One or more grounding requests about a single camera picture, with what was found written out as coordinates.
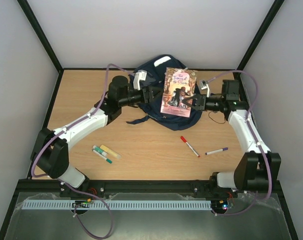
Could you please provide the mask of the pink illustrated paperback book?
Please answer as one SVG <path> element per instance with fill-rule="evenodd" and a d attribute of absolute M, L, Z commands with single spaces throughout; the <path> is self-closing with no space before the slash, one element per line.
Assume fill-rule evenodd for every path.
<path fill-rule="evenodd" d="M 197 70 L 167 67 L 160 112 L 162 114 L 189 118 L 191 107 L 183 100 L 192 97 L 197 83 Z"/>

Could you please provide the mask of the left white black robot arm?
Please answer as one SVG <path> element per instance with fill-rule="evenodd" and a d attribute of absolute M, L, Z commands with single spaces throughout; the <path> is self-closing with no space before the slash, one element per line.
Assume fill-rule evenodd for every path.
<path fill-rule="evenodd" d="M 87 177 L 69 162 L 73 146 L 114 121 L 122 113 L 122 107 L 149 104 L 163 92 L 161 87 L 132 85 L 125 76 L 115 76 L 102 99 L 83 116 L 55 130 L 45 127 L 38 133 L 31 154 L 31 175 L 37 177 L 35 168 L 39 167 L 45 176 L 78 189 Z"/>

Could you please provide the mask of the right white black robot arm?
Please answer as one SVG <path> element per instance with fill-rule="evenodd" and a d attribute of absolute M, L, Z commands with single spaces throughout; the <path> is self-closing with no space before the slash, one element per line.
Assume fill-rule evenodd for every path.
<path fill-rule="evenodd" d="M 233 172 L 216 172 L 210 192 L 222 195 L 227 188 L 239 191 L 266 191 L 271 195 L 277 181 L 281 157 L 271 152 L 260 137 L 252 120 L 249 105 L 240 100 L 239 82 L 224 80 L 220 97 L 194 94 L 182 102 L 197 111 L 221 112 L 232 126 L 243 156 Z"/>

